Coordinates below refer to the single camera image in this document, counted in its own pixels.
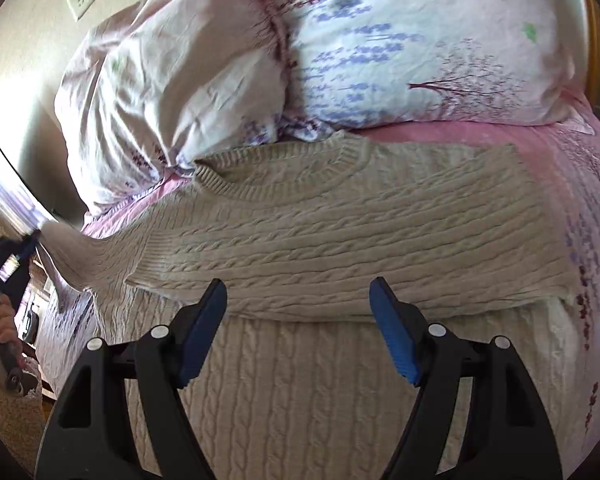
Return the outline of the person's left hand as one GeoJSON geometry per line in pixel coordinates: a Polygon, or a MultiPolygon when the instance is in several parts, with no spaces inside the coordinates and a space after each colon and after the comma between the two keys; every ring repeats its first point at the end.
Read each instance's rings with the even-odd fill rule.
{"type": "Polygon", "coordinates": [[[15,310],[9,298],[0,294],[0,344],[16,344],[18,340],[15,310]]]}

